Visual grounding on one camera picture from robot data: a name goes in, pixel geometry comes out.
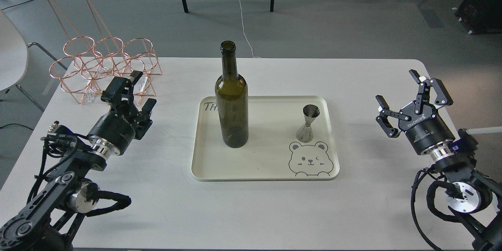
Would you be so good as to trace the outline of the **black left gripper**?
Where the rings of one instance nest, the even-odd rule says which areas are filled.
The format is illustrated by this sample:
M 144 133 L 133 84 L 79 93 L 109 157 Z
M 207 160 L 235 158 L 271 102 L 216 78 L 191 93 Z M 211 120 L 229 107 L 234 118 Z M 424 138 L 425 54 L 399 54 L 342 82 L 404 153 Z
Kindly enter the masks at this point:
M 102 92 L 102 102 L 122 104 L 103 115 L 87 135 L 95 154 L 121 156 L 132 140 L 141 140 L 151 127 L 157 100 L 147 99 L 141 111 L 133 105 L 133 87 L 142 76 L 140 71 L 132 71 L 129 76 L 114 76 Z

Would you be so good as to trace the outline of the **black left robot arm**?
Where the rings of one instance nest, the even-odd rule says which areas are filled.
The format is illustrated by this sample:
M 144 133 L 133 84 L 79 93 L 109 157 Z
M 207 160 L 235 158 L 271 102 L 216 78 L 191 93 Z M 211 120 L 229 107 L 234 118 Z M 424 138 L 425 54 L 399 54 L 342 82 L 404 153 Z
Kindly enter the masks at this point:
M 141 110 L 134 104 L 133 88 L 142 76 L 133 71 L 111 80 L 101 97 L 111 108 L 88 135 L 73 133 L 58 121 L 52 124 L 42 138 L 41 169 L 27 204 L 1 226 L 2 251 L 71 251 L 84 218 L 131 204 L 129 196 L 100 190 L 86 174 L 103 171 L 111 155 L 123 155 L 151 127 L 156 100 L 147 99 Z

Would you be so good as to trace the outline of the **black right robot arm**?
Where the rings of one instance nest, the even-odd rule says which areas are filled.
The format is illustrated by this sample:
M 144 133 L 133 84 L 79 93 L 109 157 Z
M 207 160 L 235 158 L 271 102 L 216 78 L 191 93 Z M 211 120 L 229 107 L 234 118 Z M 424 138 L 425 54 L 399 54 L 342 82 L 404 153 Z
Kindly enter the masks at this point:
M 439 247 L 420 228 L 415 212 L 416 191 L 429 175 L 434 179 L 426 195 L 430 212 L 444 221 L 462 224 L 474 237 L 472 246 L 476 251 L 500 251 L 501 211 L 488 226 L 483 226 L 472 214 L 487 208 L 493 195 L 497 208 L 501 208 L 501 183 L 475 168 L 478 142 L 473 136 L 500 133 L 501 127 L 461 128 L 456 140 L 438 113 L 440 108 L 453 103 L 442 81 L 420 76 L 415 70 L 409 73 L 419 86 L 416 99 L 395 112 L 384 97 L 376 96 L 380 105 L 376 121 L 388 137 L 404 133 L 418 155 L 432 158 L 433 164 L 419 170 L 412 185 L 411 210 L 416 228 L 425 242 L 438 251 Z

